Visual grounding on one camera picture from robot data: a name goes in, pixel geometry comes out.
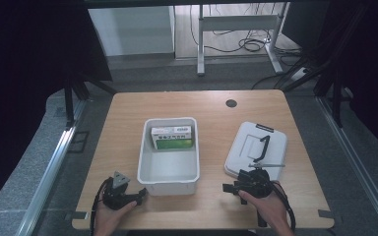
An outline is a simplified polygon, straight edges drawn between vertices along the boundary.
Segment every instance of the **power strip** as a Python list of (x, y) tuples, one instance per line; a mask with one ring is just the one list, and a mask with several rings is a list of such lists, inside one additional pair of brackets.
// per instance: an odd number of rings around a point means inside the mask
[(297, 72), (295, 74), (293, 74), (293, 76), (291, 77), (291, 79), (293, 81), (297, 81), (299, 80), (300, 78), (302, 78), (303, 76), (306, 75), (306, 73), (308, 73), (309, 70), (305, 67), (301, 67), (299, 70), (297, 70)]

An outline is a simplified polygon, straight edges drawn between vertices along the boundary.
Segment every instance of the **black curtain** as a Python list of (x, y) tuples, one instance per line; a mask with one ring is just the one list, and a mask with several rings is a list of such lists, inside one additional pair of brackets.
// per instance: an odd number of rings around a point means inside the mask
[(64, 88), (66, 71), (111, 80), (88, 10), (0, 1), (0, 189), (32, 140), (46, 99)]

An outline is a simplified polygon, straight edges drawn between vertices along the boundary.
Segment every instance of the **container lid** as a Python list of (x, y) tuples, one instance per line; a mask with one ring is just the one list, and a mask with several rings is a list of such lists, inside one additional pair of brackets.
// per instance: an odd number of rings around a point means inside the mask
[[(237, 177), (240, 169), (250, 171), (249, 164), (284, 164), (287, 137), (284, 133), (260, 124), (241, 124), (225, 162), (225, 172)], [(263, 167), (271, 180), (279, 180), (282, 167)]]

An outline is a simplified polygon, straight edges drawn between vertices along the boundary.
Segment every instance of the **round hole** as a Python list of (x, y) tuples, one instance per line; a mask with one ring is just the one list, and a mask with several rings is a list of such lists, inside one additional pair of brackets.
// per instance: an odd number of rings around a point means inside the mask
[(225, 104), (226, 104), (227, 107), (232, 108), (232, 107), (235, 107), (237, 105), (237, 102), (235, 100), (230, 99)]

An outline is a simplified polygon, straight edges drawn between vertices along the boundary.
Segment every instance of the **box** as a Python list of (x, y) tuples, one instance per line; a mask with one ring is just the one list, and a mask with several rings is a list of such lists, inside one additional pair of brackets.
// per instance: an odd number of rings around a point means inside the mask
[(155, 149), (190, 148), (193, 145), (191, 126), (152, 127)]
[[(155, 127), (190, 126), (193, 145), (156, 149), (151, 131)], [(137, 179), (152, 196), (191, 195), (200, 177), (198, 126), (192, 117), (147, 120), (141, 141)]]

